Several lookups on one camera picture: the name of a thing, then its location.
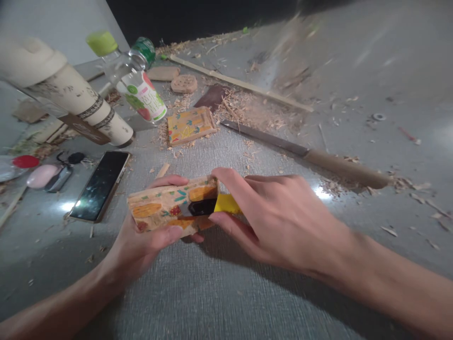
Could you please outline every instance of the dark background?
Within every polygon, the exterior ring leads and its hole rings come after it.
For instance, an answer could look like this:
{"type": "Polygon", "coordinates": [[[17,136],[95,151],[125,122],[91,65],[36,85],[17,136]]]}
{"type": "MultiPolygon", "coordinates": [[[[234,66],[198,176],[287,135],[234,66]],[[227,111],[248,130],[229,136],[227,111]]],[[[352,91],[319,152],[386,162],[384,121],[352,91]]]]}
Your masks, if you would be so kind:
{"type": "Polygon", "coordinates": [[[156,47],[215,34],[242,30],[291,18],[297,12],[313,14],[353,0],[228,0],[202,1],[107,0],[127,42],[139,36],[156,47]]]}

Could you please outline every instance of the carving knife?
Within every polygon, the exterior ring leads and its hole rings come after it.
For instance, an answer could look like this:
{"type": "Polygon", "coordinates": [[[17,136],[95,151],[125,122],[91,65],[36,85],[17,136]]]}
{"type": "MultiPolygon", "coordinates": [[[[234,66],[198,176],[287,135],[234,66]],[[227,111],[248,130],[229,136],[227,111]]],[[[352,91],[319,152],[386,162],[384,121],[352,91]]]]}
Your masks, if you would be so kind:
{"type": "Polygon", "coordinates": [[[391,182],[390,177],[384,174],[371,170],[363,165],[346,161],[341,157],[335,157],[327,152],[307,149],[301,145],[288,142],[282,138],[275,137],[268,133],[261,132],[230,120],[223,120],[221,124],[241,134],[257,138],[263,142],[295,153],[301,156],[302,159],[312,164],[330,170],[341,177],[359,182],[364,186],[371,187],[373,189],[382,189],[391,182]]]}

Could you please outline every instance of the knife handle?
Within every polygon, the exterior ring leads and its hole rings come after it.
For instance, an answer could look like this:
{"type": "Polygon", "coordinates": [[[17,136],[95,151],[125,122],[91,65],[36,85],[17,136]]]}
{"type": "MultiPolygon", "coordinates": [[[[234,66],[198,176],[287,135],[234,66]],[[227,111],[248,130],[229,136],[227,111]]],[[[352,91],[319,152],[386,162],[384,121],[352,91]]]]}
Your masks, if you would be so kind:
{"type": "Polygon", "coordinates": [[[214,208],[214,212],[220,211],[232,214],[242,214],[241,208],[239,208],[231,194],[219,194],[217,196],[217,203],[214,208]]]}
{"type": "Polygon", "coordinates": [[[321,150],[309,150],[303,159],[373,189],[382,189],[391,181],[390,177],[384,174],[321,150]]]}

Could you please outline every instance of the phone screen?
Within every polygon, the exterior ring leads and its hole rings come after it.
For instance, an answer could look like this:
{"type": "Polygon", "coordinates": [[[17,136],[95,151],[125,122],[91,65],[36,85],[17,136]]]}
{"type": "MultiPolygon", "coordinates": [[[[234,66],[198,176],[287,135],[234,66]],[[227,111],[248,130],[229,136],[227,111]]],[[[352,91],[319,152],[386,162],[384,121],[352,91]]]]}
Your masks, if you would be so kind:
{"type": "Polygon", "coordinates": [[[107,151],[75,203],[70,217],[95,222],[121,174],[128,153],[107,151]]]}

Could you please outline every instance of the forearm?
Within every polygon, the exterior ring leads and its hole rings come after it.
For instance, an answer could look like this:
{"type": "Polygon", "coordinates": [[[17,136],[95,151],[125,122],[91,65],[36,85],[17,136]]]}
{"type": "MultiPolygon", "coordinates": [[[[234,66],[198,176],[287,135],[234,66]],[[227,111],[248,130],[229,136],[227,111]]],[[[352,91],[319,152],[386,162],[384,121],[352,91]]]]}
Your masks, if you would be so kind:
{"type": "Polygon", "coordinates": [[[351,233],[351,246],[326,282],[401,323],[436,338],[453,338],[453,282],[371,238],[351,233]]]}
{"type": "Polygon", "coordinates": [[[72,338],[122,290],[100,266],[67,289],[0,323],[0,339],[72,338]]]}

